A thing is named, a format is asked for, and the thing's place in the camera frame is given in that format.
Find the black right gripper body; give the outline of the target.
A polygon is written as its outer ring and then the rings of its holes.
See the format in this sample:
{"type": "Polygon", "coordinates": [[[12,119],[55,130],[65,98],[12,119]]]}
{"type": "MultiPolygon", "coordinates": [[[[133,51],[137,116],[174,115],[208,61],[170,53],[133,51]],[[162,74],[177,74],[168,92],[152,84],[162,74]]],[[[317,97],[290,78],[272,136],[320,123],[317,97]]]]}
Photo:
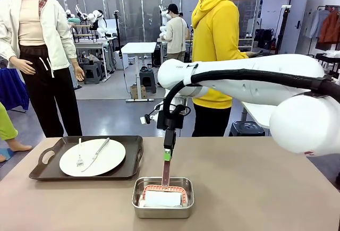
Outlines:
{"type": "Polygon", "coordinates": [[[158,112],[158,118],[157,118],[157,128],[161,130],[175,130],[175,129],[182,129],[184,118],[185,116],[189,115],[191,112],[191,108],[189,106],[184,105],[174,105],[170,104],[170,107],[173,108],[173,110],[170,110],[170,114],[172,116],[168,118],[163,110],[160,110],[158,112]]]}

